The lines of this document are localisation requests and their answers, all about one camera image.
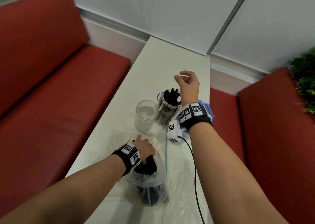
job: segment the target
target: red seat backrest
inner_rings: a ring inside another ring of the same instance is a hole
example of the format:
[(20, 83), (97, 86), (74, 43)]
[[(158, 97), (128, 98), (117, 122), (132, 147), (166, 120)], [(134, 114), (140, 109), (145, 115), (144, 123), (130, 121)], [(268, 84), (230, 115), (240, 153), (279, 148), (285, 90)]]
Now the red seat backrest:
[(315, 220), (315, 119), (281, 68), (238, 93), (249, 168), (290, 224)]
[(0, 116), (89, 40), (73, 0), (0, 7)]

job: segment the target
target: forearm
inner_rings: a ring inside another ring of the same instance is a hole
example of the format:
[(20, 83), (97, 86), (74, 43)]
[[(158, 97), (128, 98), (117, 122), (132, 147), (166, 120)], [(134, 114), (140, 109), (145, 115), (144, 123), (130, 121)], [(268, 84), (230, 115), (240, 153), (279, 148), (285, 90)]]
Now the forearm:
[(84, 223), (125, 169), (122, 159), (111, 155), (47, 188), (0, 223)]
[(287, 223), (250, 171), (208, 123), (191, 127), (196, 168), (217, 223)]

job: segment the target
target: wrist strap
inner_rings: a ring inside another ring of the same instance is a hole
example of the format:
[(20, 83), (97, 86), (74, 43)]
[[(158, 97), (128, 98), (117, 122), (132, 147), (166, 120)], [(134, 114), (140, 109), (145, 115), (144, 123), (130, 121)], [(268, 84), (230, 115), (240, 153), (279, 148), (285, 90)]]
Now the wrist strap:
[(206, 122), (212, 125), (212, 116), (204, 105), (192, 103), (185, 105), (179, 111), (180, 123), (188, 131), (190, 128), (200, 122)]
[(126, 171), (122, 177), (134, 170), (140, 164), (140, 153), (133, 144), (125, 144), (118, 150), (115, 150), (112, 154), (118, 155), (126, 166)]

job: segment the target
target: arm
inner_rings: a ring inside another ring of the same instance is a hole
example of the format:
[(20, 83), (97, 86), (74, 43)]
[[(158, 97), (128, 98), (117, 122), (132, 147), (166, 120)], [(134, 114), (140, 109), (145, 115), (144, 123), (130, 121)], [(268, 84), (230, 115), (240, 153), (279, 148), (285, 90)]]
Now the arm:
[[(155, 151), (141, 135), (133, 143), (145, 162)], [(126, 170), (117, 155), (99, 161), (57, 182), (2, 219), (9, 223), (84, 223)]]
[[(182, 105), (198, 102), (199, 81), (191, 71), (174, 78), (180, 86)], [(285, 223), (259, 184), (208, 123), (189, 131), (194, 160), (215, 224)]]

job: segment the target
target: white table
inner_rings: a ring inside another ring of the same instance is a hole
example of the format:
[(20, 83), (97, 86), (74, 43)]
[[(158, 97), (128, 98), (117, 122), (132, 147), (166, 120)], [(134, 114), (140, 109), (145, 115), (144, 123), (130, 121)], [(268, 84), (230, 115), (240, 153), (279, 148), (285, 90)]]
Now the white table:
[[(163, 40), (151, 37), (100, 121), (82, 148), (67, 176), (109, 155), (113, 130), (137, 133), (134, 118), (137, 104), (144, 99), (156, 101), (157, 94), (167, 88), (178, 88), (173, 76), (181, 70), (192, 70), (200, 81), (199, 99), (209, 102), (210, 57), (202, 56)], [(151, 135), (165, 142), (166, 130), (154, 124)], [(180, 171), (194, 175), (194, 164), (186, 144), (176, 146), (167, 142), (167, 186)], [(144, 207), (126, 200), (131, 187), (126, 182), (117, 183), (87, 223), (161, 223), (163, 206)], [(204, 219), (207, 206), (203, 194), (199, 198)]]

